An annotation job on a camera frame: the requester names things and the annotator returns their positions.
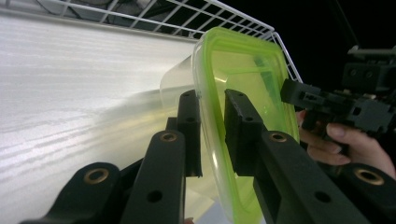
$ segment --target metal wire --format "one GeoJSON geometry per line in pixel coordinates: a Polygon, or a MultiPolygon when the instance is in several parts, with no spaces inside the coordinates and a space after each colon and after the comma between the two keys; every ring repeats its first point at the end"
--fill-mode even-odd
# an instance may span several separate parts
{"type": "Polygon", "coordinates": [[[89,2],[36,0],[36,2],[32,1],[31,5],[36,3],[37,9],[32,10],[32,6],[27,7],[26,0],[6,0],[4,3],[0,3],[0,7],[61,18],[96,21],[98,23],[106,21],[111,25],[129,29],[146,30],[194,39],[199,39],[205,31],[214,26],[225,27],[239,33],[277,43],[284,51],[290,78],[303,82],[279,34],[275,32],[272,26],[251,18],[249,15],[218,0],[112,0],[101,4],[101,6],[89,4],[89,2]],[[120,10],[131,3],[135,3],[136,6],[137,3],[144,6],[138,8],[140,11],[137,13],[126,9],[120,10]],[[110,22],[109,16],[114,17],[112,22],[110,22]]]}

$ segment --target human hand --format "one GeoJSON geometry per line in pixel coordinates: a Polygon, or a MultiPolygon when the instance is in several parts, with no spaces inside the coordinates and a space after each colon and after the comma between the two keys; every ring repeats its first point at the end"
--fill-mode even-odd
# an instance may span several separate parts
{"type": "Polygon", "coordinates": [[[299,133],[302,142],[308,144],[308,155],[316,160],[330,165],[344,165],[350,162],[359,162],[371,165],[392,178],[396,179],[395,167],[389,155],[379,143],[366,133],[346,125],[329,123],[326,126],[327,135],[332,140],[349,145],[348,155],[339,153],[341,147],[331,141],[326,141],[315,134],[301,128],[305,111],[296,113],[299,122],[299,133]]]}
{"type": "Polygon", "coordinates": [[[194,222],[192,221],[192,217],[185,218],[184,224],[194,224],[194,222]]]}

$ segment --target plastic food container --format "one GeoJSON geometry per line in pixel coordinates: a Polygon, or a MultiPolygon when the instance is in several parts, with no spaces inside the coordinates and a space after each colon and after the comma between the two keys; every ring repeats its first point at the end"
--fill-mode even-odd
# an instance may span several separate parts
{"type": "Polygon", "coordinates": [[[268,130],[288,133],[298,141],[294,107],[282,103],[279,94],[289,78],[282,49],[273,42],[212,28],[196,44],[191,64],[205,144],[224,213],[235,224],[260,223],[262,210],[253,177],[234,173],[225,144],[224,91],[246,94],[268,130]]]}
{"type": "Polygon", "coordinates": [[[177,116],[178,100],[186,91],[193,90],[191,56],[167,71],[160,83],[161,102],[166,116],[177,116]]]}

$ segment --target lime green plastic container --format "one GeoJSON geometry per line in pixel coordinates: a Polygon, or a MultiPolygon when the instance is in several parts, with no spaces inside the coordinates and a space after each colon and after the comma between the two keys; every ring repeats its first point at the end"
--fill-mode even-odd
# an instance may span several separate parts
{"type": "Polygon", "coordinates": [[[295,111],[280,99],[289,78],[279,45],[224,28],[212,28],[196,44],[191,56],[194,88],[200,99],[206,148],[224,213],[232,223],[260,223],[262,210],[253,177],[237,176],[225,144],[226,89],[248,96],[270,131],[299,140],[295,111]]]}

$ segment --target black plastic part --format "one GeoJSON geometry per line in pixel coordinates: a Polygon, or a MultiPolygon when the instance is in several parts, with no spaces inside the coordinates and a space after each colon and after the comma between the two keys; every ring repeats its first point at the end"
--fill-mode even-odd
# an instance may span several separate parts
{"type": "Polygon", "coordinates": [[[118,223],[121,196],[119,169],[110,163],[93,163],[75,173],[44,217],[21,224],[118,223]]]}
{"type": "Polygon", "coordinates": [[[366,164],[340,167],[334,182],[372,223],[396,223],[396,182],[366,164]]]}
{"type": "Polygon", "coordinates": [[[154,134],[120,223],[183,223],[184,164],[184,135],[171,130],[154,134]]]}
{"type": "Polygon", "coordinates": [[[233,170],[241,176],[253,176],[257,158],[255,144],[264,128],[262,118],[244,93],[228,89],[225,91],[224,122],[233,170]]]}
{"type": "Polygon", "coordinates": [[[320,88],[296,82],[291,79],[285,79],[282,89],[280,90],[280,97],[284,103],[297,105],[305,109],[312,109],[315,105],[315,102],[318,102],[319,104],[323,102],[321,97],[318,98],[320,91],[320,88]],[[314,96],[307,96],[305,97],[305,100],[307,101],[304,101],[303,99],[306,92],[314,96]]]}
{"type": "Polygon", "coordinates": [[[201,118],[195,91],[180,95],[177,110],[177,130],[186,138],[186,176],[202,176],[201,118]]]}
{"type": "Polygon", "coordinates": [[[140,159],[120,171],[121,184],[124,190],[123,198],[129,197],[131,189],[134,186],[134,180],[136,179],[137,173],[139,172],[142,162],[143,159],[140,159]]]}
{"type": "Polygon", "coordinates": [[[242,122],[256,113],[245,94],[226,90],[224,123],[233,168],[254,176],[266,223],[369,223],[291,136],[242,122]]]}
{"type": "Polygon", "coordinates": [[[258,150],[268,171],[258,174],[270,176],[255,176],[255,190],[268,194],[264,181],[271,178],[280,195],[279,202],[259,201],[263,212],[272,207],[273,223],[370,223],[291,136],[264,132],[258,150]]]}
{"type": "Polygon", "coordinates": [[[303,128],[307,130],[313,129],[317,121],[315,119],[319,116],[328,116],[326,122],[343,123],[361,129],[371,136],[379,136],[388,129],[393,129],[390,125],[396,114],[392,105],[363,95],[321,91],[290,79],[284,82],[281,99],[284,103],[309,111],[309,117],[305,117],[308,124],[303,123],[303,128]]]}
{"type": "Polygon", "coordinates": [[[375,93],[394,89],[394,83],[387,82],[389,71],[395,65],[347,63],[342,85],[353,91],[375,93]]]}

